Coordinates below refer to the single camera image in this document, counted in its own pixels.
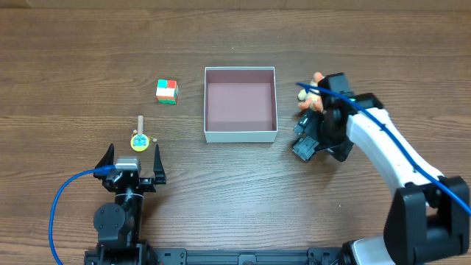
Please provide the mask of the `multicolour puzzle cube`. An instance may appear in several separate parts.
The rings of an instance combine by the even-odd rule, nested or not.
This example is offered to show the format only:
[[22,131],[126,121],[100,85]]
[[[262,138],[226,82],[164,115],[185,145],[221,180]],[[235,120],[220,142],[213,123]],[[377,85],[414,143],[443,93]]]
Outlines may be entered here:
[[178,101],[179,86],[175,80],[159,79],[155,95],[159,103],[175,105]]

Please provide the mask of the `cream plush duck toy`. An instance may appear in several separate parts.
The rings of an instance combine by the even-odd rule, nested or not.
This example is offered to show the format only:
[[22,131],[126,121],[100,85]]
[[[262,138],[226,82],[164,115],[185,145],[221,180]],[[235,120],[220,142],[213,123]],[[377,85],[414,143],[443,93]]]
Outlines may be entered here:
[[[315,72],[313,79],[311,80],[311,85],[316,87],[323,78],[324,76],[320,72]],[[300,110],[312,109],[313,111],[320,113],[324,110],[322,97],[319,95],[318,90],[314,90],[314,92],[306,92],[305,89],[302,89],[298,93],[297,98],[300,101],[297,104],[297,107]]]

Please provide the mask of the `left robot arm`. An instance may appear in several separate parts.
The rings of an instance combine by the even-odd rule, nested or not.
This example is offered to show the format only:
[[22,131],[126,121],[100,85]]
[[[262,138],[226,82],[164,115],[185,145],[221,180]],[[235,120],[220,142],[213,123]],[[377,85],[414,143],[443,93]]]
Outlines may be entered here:
[[94,251],[85,253],[84,264],[157,265],[157,254],[141,239],[141,223],[144,193],[154,193],[157,185],[166,184],[159,146],[155,147],[153,177],[141,176],[137,157],[115,160],[114,153],[114,146],[110,145],[93,174],[115,196],[113,202],[102,205],[94,214],[98,243]]

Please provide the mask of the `yellow rattle drum toy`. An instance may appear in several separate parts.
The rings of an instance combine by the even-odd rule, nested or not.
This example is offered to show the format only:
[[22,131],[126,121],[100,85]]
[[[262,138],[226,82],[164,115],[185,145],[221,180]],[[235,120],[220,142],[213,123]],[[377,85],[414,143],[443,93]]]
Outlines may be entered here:
[[156,144],[157,139],[144,134],[144,117],[138,116],[138,126],[132,132],[130,146],[136,152],[143,152],[151,143]]

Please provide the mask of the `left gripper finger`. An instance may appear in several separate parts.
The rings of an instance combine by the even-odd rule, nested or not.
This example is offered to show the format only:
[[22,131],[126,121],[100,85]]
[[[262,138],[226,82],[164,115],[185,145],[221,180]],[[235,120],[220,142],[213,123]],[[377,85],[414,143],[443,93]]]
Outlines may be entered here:
[[105,155],[102,159],[96,164],[93,176],[97,179],[106,178],[109,172],[115,168],[114,166],[114,153],[115,148],[113,144],[110,144]]
[[155,175],[155,184],[166,184],[166,173],[161,161],[160,148],[158,144],[155,145],[153,172]]

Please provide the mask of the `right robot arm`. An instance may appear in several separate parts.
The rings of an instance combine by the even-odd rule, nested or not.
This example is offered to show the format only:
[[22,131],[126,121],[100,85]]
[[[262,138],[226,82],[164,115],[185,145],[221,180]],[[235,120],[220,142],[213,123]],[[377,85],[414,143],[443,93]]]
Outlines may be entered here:
[[470,188],[445,177],[401,135],[373,93],[355,94],[343,73],[300,84],[302,116],[293,152],[307,161],[326,152],[343,162],[353,146],[369,158],[392,193],[379,236],[348,241],[309,264],[426,264],[470,248]]

